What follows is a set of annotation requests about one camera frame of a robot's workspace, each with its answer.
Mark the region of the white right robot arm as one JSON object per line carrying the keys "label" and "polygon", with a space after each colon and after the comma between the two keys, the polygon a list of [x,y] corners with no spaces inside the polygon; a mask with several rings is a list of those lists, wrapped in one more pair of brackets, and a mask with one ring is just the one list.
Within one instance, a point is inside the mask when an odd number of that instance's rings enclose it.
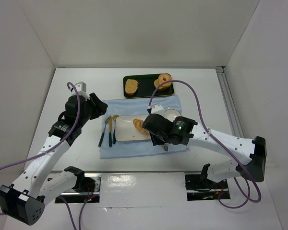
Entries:
{"label": "white right robot arm", "polygon": [[249,181],[264,181],[266,141],[262,137],[239,138],[213,129],[205,130],[200,123],[183,116],[169,121],[159,114],[150,114],[143,128],[150,133],[153,145],[196,146],[230,158],[218,164],[205,164],[200,176],[202,181],[218,183],[238,176]]}

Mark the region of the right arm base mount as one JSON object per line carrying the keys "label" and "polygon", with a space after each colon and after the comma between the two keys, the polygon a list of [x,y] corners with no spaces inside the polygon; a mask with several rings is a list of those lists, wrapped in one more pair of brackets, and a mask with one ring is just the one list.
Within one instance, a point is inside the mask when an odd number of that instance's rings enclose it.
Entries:
{"label": "right arm base mount", "polygon": [[208,201],[220,199],[230,199],[228,183],[226,180],[221,182],[212,182],[207,179],[201,179],[199,173],[185,173],[185,188],[187,201]]}

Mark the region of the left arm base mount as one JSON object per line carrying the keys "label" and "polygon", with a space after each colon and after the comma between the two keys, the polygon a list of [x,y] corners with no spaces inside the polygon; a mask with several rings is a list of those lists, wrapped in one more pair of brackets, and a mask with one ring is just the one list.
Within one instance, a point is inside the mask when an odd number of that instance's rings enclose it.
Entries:
{"label": "left arm base mount", "polygon": [[99,203],[101,188],[101,174],[84,173],[84,182],[79,189],[68,189],[60,196],[69,204]]}

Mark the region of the striped bread roll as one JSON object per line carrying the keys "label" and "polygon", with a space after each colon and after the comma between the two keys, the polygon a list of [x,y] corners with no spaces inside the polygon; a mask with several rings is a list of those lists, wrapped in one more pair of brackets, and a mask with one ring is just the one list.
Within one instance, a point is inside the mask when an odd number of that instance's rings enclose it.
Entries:
{"label": "striped bread roll", "polygon": [[139,131],[139,132],[141,132],[142,134],[144,134],[144,135],[149,135],[149,133],[143,128],[143,120],[141,120],[141,119],[134,119],[133,120],[133,125],[135,126],[135,128]]}

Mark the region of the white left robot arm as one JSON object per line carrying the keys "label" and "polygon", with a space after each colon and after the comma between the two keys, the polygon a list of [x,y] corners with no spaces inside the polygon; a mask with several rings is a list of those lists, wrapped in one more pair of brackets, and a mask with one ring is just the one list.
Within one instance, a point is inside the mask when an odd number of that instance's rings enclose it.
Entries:
{"label": "white left robot arm", "polygon": [[107,104],[94,94],[71,96],[38,155],[26,170],[10,185],[0,186],[0,208],[3,214],[26,225],[35,224],[47,204],[67,190],[92,194],[95,181],[84,171],[69,166],[58,176],[49,179],[53,167],[82,132],[88,120],[107,111]]}

